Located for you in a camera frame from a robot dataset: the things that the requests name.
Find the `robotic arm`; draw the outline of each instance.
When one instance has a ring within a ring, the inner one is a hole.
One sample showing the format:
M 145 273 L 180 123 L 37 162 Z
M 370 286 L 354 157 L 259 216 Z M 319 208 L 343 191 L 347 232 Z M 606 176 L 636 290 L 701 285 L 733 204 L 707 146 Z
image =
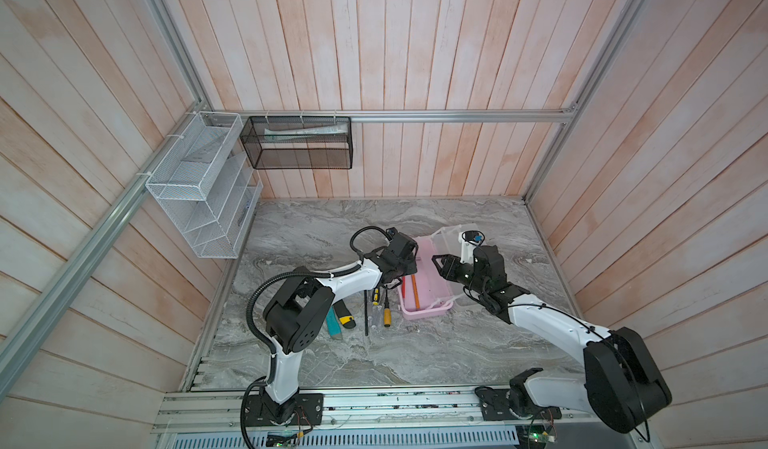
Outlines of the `robotic arm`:
M 366 230 L 384 234 L 388 245 L 367 254 L 357 249 L 355 238 Z M 461 283 L 466 295 L 491 314 L 541 335 L 584 366 L 582 375 L 532 368 L 513 377 L 509 409 L 515 415 L 535 417 L 547 407 L 567 407 L 596 414 L 609 427 L 627 433 L 669 405 L 669 389 L 636 332 L 627 328 L 610 331 L 546 305 L 507 281 L 504 258 L 497 247 L 482 245 L 482 233 L 470 231 L 459 238 L 460 257 L 446 254 L 432 258 L 438 273 Z M 249 329 L 271 352 L 270 373 L 261 390 L 264 407 L 276 424 L 288 421 L 294 412 L 303 349 L 320 333 L 331 305 L 416 273 L 418 244 L 394 228 L 360 229 L 352 236 L 350 247 L 360 261 L 332 271 L 312 272 L 299 267 L 277 275 L 265 281 L 248 303 Z M 253 322 L 254 303 L 261 291 L 281 280 L 283 284 L 264 309 L 264 334 Z M 309 300 L 302 305 L 298 300 L 302 298 Z

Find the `black and yellow utility knife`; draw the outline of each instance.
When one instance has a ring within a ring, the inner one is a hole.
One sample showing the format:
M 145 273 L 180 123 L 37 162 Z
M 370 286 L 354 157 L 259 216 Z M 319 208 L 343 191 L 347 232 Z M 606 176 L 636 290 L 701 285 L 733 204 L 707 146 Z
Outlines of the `black and yellow utility knife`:
M 333 310 L 336 311 L 336 316 L 339 317 L 339 322 L 341 322 L 341 325 L 346 329 L 352 329 L 357 325 L 355 323 L 355 318 L 353 318 L 352 314 L 350 313 L 350 310 L 346 308 L 344 300 L 337 301 L 333 305 Z

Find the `wood panel wall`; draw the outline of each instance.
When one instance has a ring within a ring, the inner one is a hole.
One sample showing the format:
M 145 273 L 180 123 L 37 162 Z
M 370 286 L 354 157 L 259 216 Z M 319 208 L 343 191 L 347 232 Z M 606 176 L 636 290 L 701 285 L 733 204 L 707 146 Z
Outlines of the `wood panel wall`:
M 768 444 L 766 48 L 768 0 L 651 0 L 532 201 L 586 318 L 648 342 L 665 447 Z
M 567 107 L 625 2 L 166 0 L 229 110 Z M 523 194 L 556 128 L 355 126 L 350 171 L 267 171 L 264 195 Z
M 0 0 L 0 339 L 193 96 L 144 0 Z M 149 201 L 0 404 L 2 447 L 142 447 L 221 276 Z

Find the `black wire mesh basket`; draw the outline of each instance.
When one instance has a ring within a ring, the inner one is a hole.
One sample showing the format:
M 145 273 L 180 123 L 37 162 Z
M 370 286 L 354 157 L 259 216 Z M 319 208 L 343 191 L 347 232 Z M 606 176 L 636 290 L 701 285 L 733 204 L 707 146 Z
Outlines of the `black wire mesh basket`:
M 352 168 L 349 117 L 251 116 L 240 141 L 254 168 Z

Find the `orange pencil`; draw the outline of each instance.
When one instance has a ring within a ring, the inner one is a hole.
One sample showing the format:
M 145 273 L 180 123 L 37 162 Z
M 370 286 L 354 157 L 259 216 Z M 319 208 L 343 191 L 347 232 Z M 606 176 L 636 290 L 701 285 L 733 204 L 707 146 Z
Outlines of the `orange pencil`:
M 421 310 L 421 306 L 418 304 L 418 290 L 416 289 L 416 276 L 411 274 L 411 283 L 413 284 L 413 298 L 416 300 L 416 309 Z

